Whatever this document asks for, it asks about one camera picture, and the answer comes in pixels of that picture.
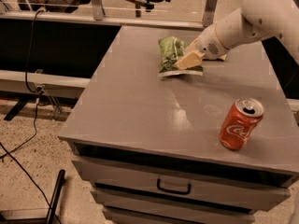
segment can pull tab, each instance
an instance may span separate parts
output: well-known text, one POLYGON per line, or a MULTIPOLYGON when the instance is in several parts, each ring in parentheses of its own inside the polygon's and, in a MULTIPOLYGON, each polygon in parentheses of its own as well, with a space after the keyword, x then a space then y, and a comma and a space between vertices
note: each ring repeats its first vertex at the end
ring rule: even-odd
POLYGON ((243 105, 244 105, 244 108, 243 108, 244 112, 251 114, 251 115, 253 115, 255 113, 253 102, 243 101, 243 105))

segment cabinet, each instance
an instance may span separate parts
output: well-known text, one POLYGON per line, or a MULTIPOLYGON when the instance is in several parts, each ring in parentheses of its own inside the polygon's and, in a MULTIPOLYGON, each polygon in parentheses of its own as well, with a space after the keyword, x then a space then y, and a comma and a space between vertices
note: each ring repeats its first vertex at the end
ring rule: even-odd
POLYGON ((299 174, 299 131, 277 78, 255 43, 207 62, 202 77, 159 79, 157 40, 168 35, 191 42, 198 32, 122 27, 59 137, 116 223, 252 223, 290 197, 299 174), (241 96, 265 113, 231 151, 218 132, 241 96))

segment wooden drawer front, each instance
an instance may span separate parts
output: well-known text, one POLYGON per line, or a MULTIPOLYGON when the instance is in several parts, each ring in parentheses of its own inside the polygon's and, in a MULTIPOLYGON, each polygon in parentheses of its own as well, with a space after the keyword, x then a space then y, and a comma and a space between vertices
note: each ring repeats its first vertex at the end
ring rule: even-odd
POLYGON ((180 173, 131 163, 92 158, 73 159, 83 180, 204 202, 268 211, 288 197, 273 188, 216 177, 180 173))
POLYGON ((169 217, 206 224, 249 224, 254 216, 209 206, 176 202, 169 199, 127 193, 112 189, 94 189, 94 200, 105 207, 115 207, 148 215, 169 217))
POLYGON ((106 219, 116 224, 203 224, 199 222, 182 221, 168 217, 142 214, 127 210, 106 207, 103 210, 106 219))

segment logo on can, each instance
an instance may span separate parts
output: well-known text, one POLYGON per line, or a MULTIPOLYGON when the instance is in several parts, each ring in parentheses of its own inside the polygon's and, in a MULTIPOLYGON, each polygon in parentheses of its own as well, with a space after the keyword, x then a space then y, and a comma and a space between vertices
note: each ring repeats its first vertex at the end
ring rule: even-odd
POLYGON ((242 148, 252 130, 263 118, 263 105, 253 98, 238 99, 229 110, 220 131, 221 143, 232 149, 242 148))

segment can lid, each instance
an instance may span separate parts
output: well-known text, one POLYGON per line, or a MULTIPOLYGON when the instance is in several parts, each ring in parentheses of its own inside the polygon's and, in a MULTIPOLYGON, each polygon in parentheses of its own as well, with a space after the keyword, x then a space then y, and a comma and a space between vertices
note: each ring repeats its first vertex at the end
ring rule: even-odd
POLYGON ((239 112, 248 117, 260 117, 263 115, 263 105, 253 98, 241 98, 235 102, 239 112))

